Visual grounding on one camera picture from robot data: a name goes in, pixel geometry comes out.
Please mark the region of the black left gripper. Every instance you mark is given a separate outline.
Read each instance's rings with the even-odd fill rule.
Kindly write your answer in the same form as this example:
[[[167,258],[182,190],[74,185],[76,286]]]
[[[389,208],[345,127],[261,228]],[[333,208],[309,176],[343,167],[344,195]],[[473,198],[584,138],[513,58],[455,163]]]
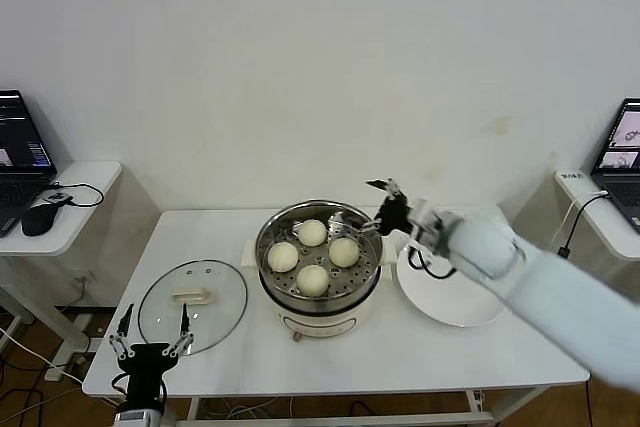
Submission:
[[[187,304],[182,305],[179,337],[171,345],[134,344],[131,348],[128,333],[133,309],[134,304],[131,303],[120,318],[116,331],[108,338],[116,358],[122,360],[121,370],[128,377],[121,409],[163,410],[167,397],[163,375],[173,368],[173,358],[185,355],[194,342]]]

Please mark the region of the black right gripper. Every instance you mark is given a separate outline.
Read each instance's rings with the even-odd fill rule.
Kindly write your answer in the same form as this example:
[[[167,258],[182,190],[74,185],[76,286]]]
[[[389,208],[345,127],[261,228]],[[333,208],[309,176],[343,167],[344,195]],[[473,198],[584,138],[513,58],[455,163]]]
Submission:
[[[394,230],[410,234],[413,229],[408,219],[410,208],[398,184],[392,178],[368,180],[366,184],[384,191],[387,197],[374,219],[362,223],[357,230],[361,233],[378,231],[381,236],[388,236]]]

